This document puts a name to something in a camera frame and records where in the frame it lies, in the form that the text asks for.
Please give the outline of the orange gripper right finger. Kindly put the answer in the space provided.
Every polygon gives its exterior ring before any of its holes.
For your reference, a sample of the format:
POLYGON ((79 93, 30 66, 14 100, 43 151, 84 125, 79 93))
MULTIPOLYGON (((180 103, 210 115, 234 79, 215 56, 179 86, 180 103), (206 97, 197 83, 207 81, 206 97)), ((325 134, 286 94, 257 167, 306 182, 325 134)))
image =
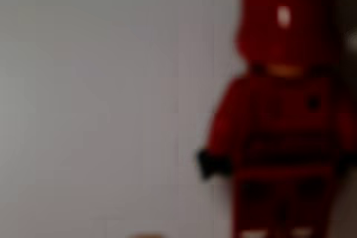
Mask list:
POLYGON ((356 0, 337 0, 337 10, 345 62, 356 67, 356 0))

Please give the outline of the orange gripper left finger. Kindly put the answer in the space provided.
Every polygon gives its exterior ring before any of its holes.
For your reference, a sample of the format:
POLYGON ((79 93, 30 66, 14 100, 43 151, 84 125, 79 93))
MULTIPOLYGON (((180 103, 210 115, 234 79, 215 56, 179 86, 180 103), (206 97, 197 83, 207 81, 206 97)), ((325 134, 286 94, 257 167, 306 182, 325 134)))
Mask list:
POLYGON ((135 233, 128 236, 128 238, 165 238, 163 234, 160 233, 135 233))

